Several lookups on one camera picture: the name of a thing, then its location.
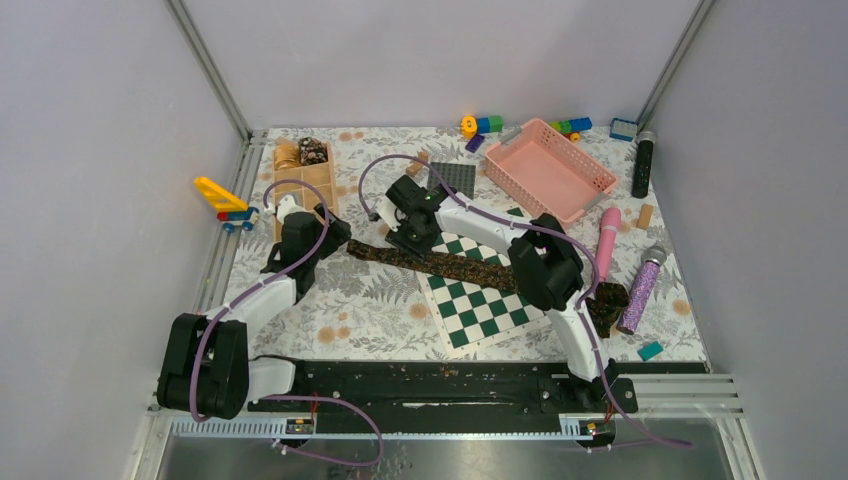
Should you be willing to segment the black key-patterned necktie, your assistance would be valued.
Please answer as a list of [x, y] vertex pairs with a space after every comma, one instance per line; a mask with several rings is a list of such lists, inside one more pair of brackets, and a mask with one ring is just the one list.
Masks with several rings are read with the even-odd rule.
[[[357, 240], [350, 240], [347, 252], [359, 260], [406, 268], [452, 280], [467, 281], [480, 287], [490, 287], [502, 292], [519, 292], [518, 284], [507, 266], [497, 266], [493, 261], [461, 259], [452, 253], [433, 252], [423, 260], [394, 248], [378, 248]], [[600, 338], [608, 338], [613, 324], [630, 303], [623, 285], [601, 282], [594, 299], [586, 300], [592, 322]]]

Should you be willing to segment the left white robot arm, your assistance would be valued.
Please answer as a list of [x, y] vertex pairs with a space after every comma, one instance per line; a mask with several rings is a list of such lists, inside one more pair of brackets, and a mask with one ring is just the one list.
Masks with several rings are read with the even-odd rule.
[[281, 239], [256, 282], [215, 309], [173, 321], [156, 390], [160, 406], [203, 422], [233, 419], [247, 404], [271, 395], [288, 411], [309, 401], [311, 387], [295, 374], [294, 361], [264, 358], [250, 344], [305, 297], [317, 264], [351, 239], [351, 226], [321, 204], [311, 212], [299, 206], [276, 211]]

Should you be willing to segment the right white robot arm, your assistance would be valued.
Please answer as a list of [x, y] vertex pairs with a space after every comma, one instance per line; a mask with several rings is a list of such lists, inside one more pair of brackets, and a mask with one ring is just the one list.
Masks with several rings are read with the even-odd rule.
[[387, 241], [422, 259], [444, 233], [487, 246], [508, 258], [519, 294], [550, 321], [566, 353], [575, 402], [597, 412], [613, 398], [610, 358], [602, 348], [586, 304], [583, 279], [591, 255], [564, 234], [559, 222], [509, 215], [449, 187], [426, 189], [407, 176], [395, 181], [375, 204], [372, 218], [388, 225]]

